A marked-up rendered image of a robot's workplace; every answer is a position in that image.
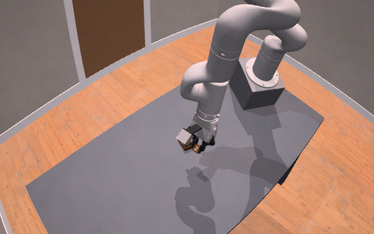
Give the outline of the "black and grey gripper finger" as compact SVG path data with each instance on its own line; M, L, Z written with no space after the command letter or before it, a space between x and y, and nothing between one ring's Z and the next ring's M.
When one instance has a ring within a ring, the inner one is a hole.
M195 144L198 144L199 138L194 134L194 137L192 138L192 148L194 147Z
M206 148L206 146L208 146L208 145L210 145L210 146L214 146L215 145L214 134L212 136L211 142L207 143L205 141L202 141L202 145L200 145L200 148L199 148L198 152L200 153L200 152L204 151L205 148Z

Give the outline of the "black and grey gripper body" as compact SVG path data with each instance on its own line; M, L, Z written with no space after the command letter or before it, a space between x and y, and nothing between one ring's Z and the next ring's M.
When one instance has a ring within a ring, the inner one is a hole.
M214 138L216 137L217 134L217 129L218 129L218 124L219 124L219 119L215 118L212 121L207 121L202 118L200 118L197 113L195 113L191 125L198 124L199 126L202 127L201 130L198 132L195 132L194 134L202 139L203 141L209 143L212 139L212 136L214 134Z

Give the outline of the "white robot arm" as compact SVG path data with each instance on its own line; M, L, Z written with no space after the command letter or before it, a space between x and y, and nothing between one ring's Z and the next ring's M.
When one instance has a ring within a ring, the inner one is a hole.
M244 1L247 4L233 6L221 14L215 24L208 62L189 67L181 81L181 96L198 102L196 113L207 121L220 117L228 80L251 32L270 30L276 35L265 37L257 59L249 59L245 67L249 79L262 88L277 84L277 68L285 53L298 51L307 43L307 33L298 24L301 10L294 0Z

